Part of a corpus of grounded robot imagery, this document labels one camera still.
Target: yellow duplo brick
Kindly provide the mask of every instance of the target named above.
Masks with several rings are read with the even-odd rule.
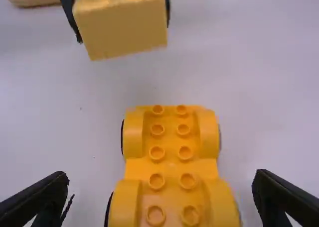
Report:
[[[167,45],[165,0],[76,0],[73,15],[92,60]]]

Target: white table surface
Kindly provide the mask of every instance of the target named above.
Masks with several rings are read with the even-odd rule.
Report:
[[[125,109],[198,104],[220,117],[222,178],[244,226],[266,168],[319,196],[318,0],[171,0],[167,49],[91,62],[59,6],[0,1],[0,200],[54,171],[65,227],[101,227],[122,179]]]

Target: yellow toy car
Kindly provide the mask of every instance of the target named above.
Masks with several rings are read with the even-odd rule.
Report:
[[[112,193],[108,227],[239,227],[240,214],[218,176],[220,132],[200,106],[145,106],[126,112],[124,179]]]

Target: yellow plastic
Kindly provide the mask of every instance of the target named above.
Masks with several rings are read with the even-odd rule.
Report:
[[[73,15],[92,60],[167,45],[165,0],[76,0]]]
[[[199,106],[137,107],[126,113],[124,180],[109,227],[239,227],[228,185],[218,176],[215,113]]]

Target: toy wheel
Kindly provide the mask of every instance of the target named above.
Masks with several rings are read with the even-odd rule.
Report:
[[[124,127],[124,120],[122,121],[122,126],[121,126],[121,152],[123,156],[123,127]]]
[[[219,132],[219,151],[221,151],[221,131],[220,131],[220,125],[218,124],[218,132]]]
[[[113,192],[111,193],[111,195],[109,197],[108,206],[106,207],[104,227],[108,227],[109,213],[110,213],[110,206],[111,206],[112,197],[113,197]]]

